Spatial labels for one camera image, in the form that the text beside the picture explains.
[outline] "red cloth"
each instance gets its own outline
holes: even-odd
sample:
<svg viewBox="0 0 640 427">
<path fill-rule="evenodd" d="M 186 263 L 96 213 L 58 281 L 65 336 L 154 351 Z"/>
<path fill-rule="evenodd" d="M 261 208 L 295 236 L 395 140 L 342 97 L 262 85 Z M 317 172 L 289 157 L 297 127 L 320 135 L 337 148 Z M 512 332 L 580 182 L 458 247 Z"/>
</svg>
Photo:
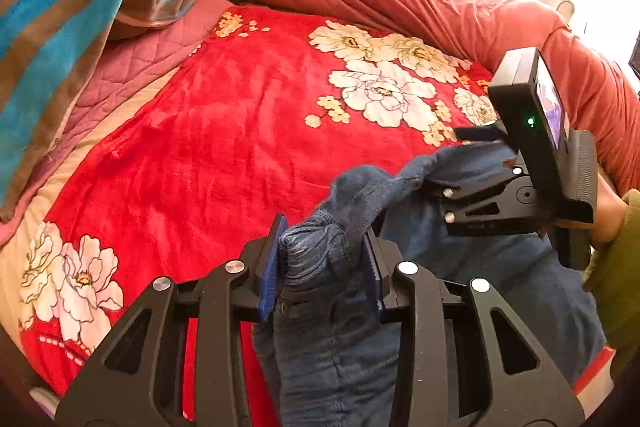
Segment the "red cloth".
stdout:
<svg viewBox="0 0 640 427">
<path fill-rule="evenodd" d="M 535 46 L 575 128 L 596 139 L 620 192 L 640 187 L 640 103 L 615 63 L 584 46 L 534 0 L 255 0 L 424 39 L 495 71 L 506 51 Z"/>
<path fill-rule="evenodd" d="M 458 68 L 460 80 L 453 83 L 423 78 L 421 102 L 411 98 L 406 84 L 395 84 L 403 93 L 396 90 L 395 100 L 408 105 L 398 106 L 405 111 L 398 126 L 381 126 L 367 120 L 366 112 L 340 102 L 342 88 L 329 81 L 332 72 L 353 71 L 333 52 L 310 44 L 311 33 L 328 27 L 324 17 L 252 7 L 232 12 L 223 16 L 218 35 L 212 33 L 153 100 L 90 151 L 47 214 L 45 221 L 58 227 L 60 240 L 37 241 L 47 254 L 60 252 L 69 261 L 47 257 L 51 275 L 44 280 L 62 280 L 60 270 L 66 279 L 62 289 L 56 289 L 58 301 L 50 319 L 32 317 L 21 340 L 33 367 L 58 394 L 66 391 L 87 359 L 102 314 L 108 319 L 106 333 L 150 281 L 161 275 L 177 282 L 206 275 L 236 258 L 247 241 L 265 236 L 277 212 L 286 213 L 290 223 L 308 216 L 341 172 L 361 164 L 397 172 L 415 155 L 436 150 L 426 141 L 452 144 L 448 126 L 470 125 L 469 118 L 478 114 L 474 109 L 481 108 L 481 103 L 465 105 L 454 99 L 482 100 L 478 97 L 490 74 L 474 64 L 468 71 Z M 417 71 L 400 67 L 398 61 L 391 69 L 401 76 L 410 74 L 410 83 L 420 81 Z M 393 98 L 386 92 L 390 84 L 369 88 L 377 99 L 381 93 Z M 380 116 L 382 109 L 376 107 Z M 409 118 L 415 107 L 422 113 Z M 425 136 L 409 126 L 431 110 L 439 115 L 440 131 Z M 82 239 L 85 235 L 99 240 L 99 248 L 94 241 L 91 250 L 89 240 Z M 29 280 L 45 264 L 37 255 L 35 259 L 34 272 L 26 270 Z M 110 279 L 104 279 L 105 271 Z M 87 286 L 98 280 L 106 288 L 96 289 L 92 301 Z M 39 293 L 33 302 L 23 295 L 24 302 L 36 304 L 38 316 L 44 317 L 51 293 L 41 287 L 34 291 Z M 89 295 L 86 303 L 82 295 Z M 82 321 L 86 306 L 93 322 Z M 66 331 L 84 329 L 65 340 L 63 321 Z M 243 333 L 254 426 L 276 426 L 247 327 Z M 188 355 L 193 349 L 191 337 Z M 184 409 L 191 416 L 191 356 L 184 384 Z"/>
</svg>

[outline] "floral blanket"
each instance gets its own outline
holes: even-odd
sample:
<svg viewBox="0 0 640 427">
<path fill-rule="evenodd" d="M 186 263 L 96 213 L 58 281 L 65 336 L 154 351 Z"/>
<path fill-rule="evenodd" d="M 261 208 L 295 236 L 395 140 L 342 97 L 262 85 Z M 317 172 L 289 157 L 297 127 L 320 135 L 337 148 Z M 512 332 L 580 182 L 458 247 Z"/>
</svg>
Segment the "floral blanket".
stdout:
<svg viewBox="0 0 640 427">
<path fill-rule="evenodd" d="M 495 120 L 491 75 L 420 39 L 319 16 L 235 7 L 131 120 L 98 143 L 26 254 L 21 341 L 63 394 L 149 281 L 206 275 L 302 221 L 360 164 L 389 172 Z M 255 426 L 277 425 L 255 353 L 244 363 Z M 194 337 L 184 375 L 193 415 Z"/>
</svg>

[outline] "rolled-up comforter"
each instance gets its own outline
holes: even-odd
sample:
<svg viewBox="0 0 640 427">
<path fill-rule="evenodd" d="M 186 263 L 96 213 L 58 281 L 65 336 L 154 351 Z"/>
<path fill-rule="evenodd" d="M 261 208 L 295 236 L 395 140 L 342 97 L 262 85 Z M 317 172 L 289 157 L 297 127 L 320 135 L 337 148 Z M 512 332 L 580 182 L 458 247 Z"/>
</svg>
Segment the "rolled-up comforter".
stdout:
<svg viewBox="0 0 640 427">
<path fill-rule="evenodd" d="M 536 46 L 575 128 L 591 131 L 620 192 L 640 186 L 640 102 L 620 68 L 534 0 L 255 0 L 424 39 L 495 71 L 509 49 Z"/>
</svg>

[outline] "blue gripper pad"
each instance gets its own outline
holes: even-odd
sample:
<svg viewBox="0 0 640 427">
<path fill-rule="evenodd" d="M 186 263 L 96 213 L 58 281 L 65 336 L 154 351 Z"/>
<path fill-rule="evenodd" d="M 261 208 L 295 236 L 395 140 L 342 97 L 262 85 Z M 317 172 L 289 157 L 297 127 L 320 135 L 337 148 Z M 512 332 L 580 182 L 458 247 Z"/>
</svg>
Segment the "blue gripper pad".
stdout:
<svg viewBox="0 0 640 427">
<path fill-rule="evenodd" d="M 261 263 L 258 264 L 256 279 L 258 282 L 258 318 L 264 322 L 269 318 L 276 301 L 276 287 L 278 284 L 278 242 L 282 232 L 287 230 L 287 218 L 277 214 L 271 225 L 265 248 L 262 252 Z"/>
<path fill-rule="evenodd" d="M 382 279 L 380 277 L 378 263 L 376 263 L 376 256 L 373 254 L 373 248 L 367 234 L 365 234 L 362 240 L 361 263 L 367 300 L 376 314 L 380 315 L 383 310 Z"/>
</svg>

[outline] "striped blanket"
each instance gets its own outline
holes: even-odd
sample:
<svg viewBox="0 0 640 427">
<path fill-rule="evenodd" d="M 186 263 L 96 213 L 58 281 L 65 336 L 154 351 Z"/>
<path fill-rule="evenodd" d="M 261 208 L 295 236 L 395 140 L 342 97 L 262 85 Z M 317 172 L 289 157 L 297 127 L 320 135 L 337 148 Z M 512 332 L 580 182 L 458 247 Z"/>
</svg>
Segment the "striped blanket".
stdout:
<svg viewBox="0 0 640 427">
<path fill-rule="evenodd" d="M 0 0 L 0 219 L 54 146 L 108 38 L 181 17 L 196 0 Z"/>
</svg>

